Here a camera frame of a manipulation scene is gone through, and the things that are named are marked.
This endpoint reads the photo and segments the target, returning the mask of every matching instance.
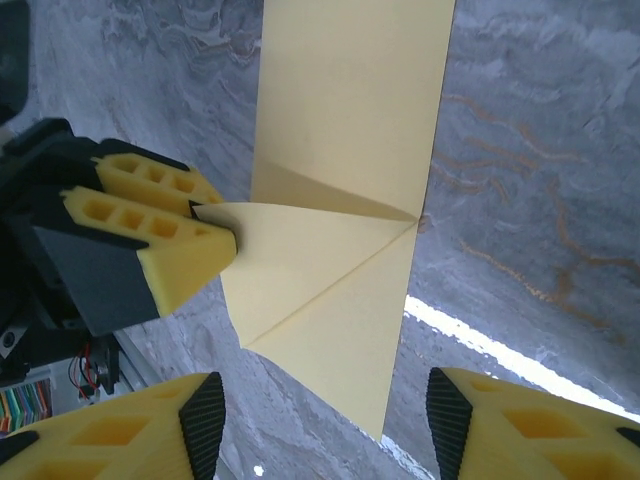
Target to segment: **red wire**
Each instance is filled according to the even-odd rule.
[[[76,381],[76,370],[78,368],[78,363],[80,363],[80,359],[78,358],[78,361],[76,362],[76,358],[78,358],[77,356],[73,358],[73,373],[71,375],[71,378],[73,379],[73,386],[76,387],[78,389],[78,391],[80,392],[80,395],[82,395],[82,397],[85,400],[89,400],[89,398],[87,397],[87,395],[84,393],[84,391],[82,390],[82,388],[80,388],[80,385],[78,384],[78,382]]]
[[[85,355],[84,355],[84,369],[87,374],[87,380],[89,380],[89,385],[91,385],[91,388],[93,388],[94,390],[97,390],[98,386],[95,384],[93,380],[91,380],[91,364],[89,363],[89,348],[90,348],[89,344],[87,343],[87,349],[85,350]]]

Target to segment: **gray marble table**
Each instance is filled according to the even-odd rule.
[[[32,96],[12,128],[64,116],[247,200],[261,1],[31,3]],[[409,288],[426,309],[406,315],[381,444],[240,349],[217,281],[128,330],[163,378],[222,373],[238,478],[437,478],[433,366],[546,388],[542,365],[640,411],[638,18],[633,0],[458,0]]]

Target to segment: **yellow foam block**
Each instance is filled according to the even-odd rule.
[[[222,196],[197,170],[183,170],[125,153],[95,158],[106,193],[144,205],[191,216],[190,202],[221,203]]]
[[[63,196],[76,224],[149,244],[138,250],[138,259],[161,316],[183,305],[236,256],[228,229],[84,187]]]
[[[193,478],[178,412],[207,377],[188,375],[25,427],[16,434],[35,430],[40,438],[0,466],[0,478]]]
[[[472,407],[470,422],[462,397]],[[640,478],[640,447],[618,432],[640,431],[640,425],[548,393],[466,370],[434,369],[427,411],[443,480],[456,478],[449,467],[458,447],[461,479]]]

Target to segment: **folded paper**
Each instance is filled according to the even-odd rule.
[[[380,440],[453,0],[266,0],[251,202],[222,273],[242,346]]]

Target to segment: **cable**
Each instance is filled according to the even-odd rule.
[[[82,375],[82,378],[84,379],[85,382],[87,382],[87,384],[89,383],[89,379],[87,378],[87,374],[84,373],[84,369],[82,368],[82,366],[80,367],[80,374]]]
[[[95,384],[95,382],[93,380],[91,380],[91,362],[89,361],[89,352],[90,352],[90,344],[87,343],[87,349],[85,350],[85,355],[84,355],[84,366],[85,369],[87,371],[87,383],[89,383],[89,385],[91,385],[91,388],[93,388],[94,390],[98,389],[98,386]]]
[[[78,357],[76,362],[73,365],[73,378],[76,381],[78,387],[82,388],[82,357]]]
[[[76,368],[78,366],[76,359],[78,358],[78,356],[74,356],[71,361],[69,362],[69,367],[67,368],[67,375],[69,377],[69,381],[71,382],[71,385],[73,385],[74,387],[76,387],[76,389],[78,390],[78,392],[80,392],[80,395],[82,395],[82,397],[85,400],[88,400],[87,395],[84,393],[84,391],[82,390],[82,388],[80,388],[80,385],[78,385],[78,382],[75,380],[75,371]],[[73,377],[71,376],[71,368],[73,367]]]

